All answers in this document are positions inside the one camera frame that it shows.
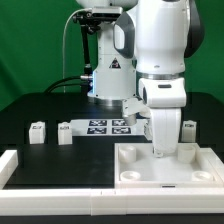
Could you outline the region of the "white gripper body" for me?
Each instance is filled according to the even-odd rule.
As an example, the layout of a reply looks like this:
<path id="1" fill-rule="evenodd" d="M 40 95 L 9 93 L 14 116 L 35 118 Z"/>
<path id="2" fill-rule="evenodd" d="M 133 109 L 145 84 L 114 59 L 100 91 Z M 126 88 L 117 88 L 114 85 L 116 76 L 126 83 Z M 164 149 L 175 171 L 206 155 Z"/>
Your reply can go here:
<path id="1" fill-rule="evenodd" d="M 176 151 L 181 108 L 186 105 L 183 78 L 173 80 L 151 80 L 141 78 L 138 92 L 151 115 L 153 148 L 160 153 Z"/>

